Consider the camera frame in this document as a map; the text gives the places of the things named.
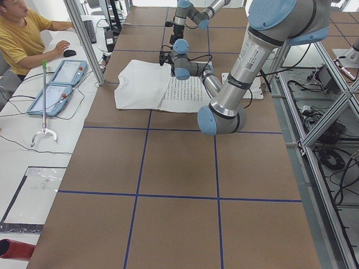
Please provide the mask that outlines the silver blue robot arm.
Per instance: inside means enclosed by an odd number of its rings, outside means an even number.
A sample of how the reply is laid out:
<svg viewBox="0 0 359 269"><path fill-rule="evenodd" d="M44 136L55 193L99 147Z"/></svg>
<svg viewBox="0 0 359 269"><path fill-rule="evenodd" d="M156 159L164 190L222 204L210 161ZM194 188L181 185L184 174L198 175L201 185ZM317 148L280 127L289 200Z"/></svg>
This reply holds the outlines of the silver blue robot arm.
<svg viewBox="0 0 359 269"><path fill-rule="evenodd" d="M188 42L183 38L186 20L206 29L209 21L229 1L214 1L202 12L190 1L178 1L172 21L171 52L160 53L160 64L171 65L178 80L199 77L211 100L199 109L197 123L207 135L235 133L243 128L246 114L241 100L250 89L265 61L275 48L311 44L328 36L330 1L252 1L248 13L248 36L224 83L208 64L188 59Z"/></svg>
<svg viewBox="0 0 359 269"><path fill-rule="evenodd" d="M165 27L173 27L173 34L169 41L170 45L173 45L178 39L183 39L188 18L200 29L206 29L209 26L210 19L230 2L231 0L216 0L203 11L199 11L190 1L177 1L173 20L165 23Z"/></svg>

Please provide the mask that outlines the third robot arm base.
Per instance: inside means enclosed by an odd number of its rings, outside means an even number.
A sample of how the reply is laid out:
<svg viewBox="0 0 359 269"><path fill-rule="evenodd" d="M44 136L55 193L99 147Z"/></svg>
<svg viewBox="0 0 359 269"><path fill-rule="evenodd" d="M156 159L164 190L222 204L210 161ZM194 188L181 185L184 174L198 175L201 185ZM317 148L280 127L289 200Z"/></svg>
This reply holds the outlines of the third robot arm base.
<svg viewBox="0 0 359 269"><path fill-rule="evenodd" d="M358 39L349 49L332 49L339 68L358 68Z"/></svg>

